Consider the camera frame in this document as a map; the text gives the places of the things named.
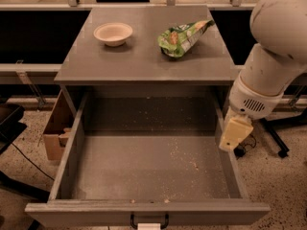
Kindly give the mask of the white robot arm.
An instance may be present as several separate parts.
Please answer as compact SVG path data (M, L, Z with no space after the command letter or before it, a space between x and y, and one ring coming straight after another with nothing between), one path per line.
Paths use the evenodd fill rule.
M260 0L250 16L256 44L229 93L219 148L234 150L269 116L307 67L307 0Z

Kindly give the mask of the white gripper with vent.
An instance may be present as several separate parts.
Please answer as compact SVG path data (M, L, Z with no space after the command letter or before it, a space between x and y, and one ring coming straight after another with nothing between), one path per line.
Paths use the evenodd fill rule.
M232 151L253 131L252 121L269 116L280 102L283 92L264 95L249 88L238 76L229 94L230 108L224 118L219 148Z

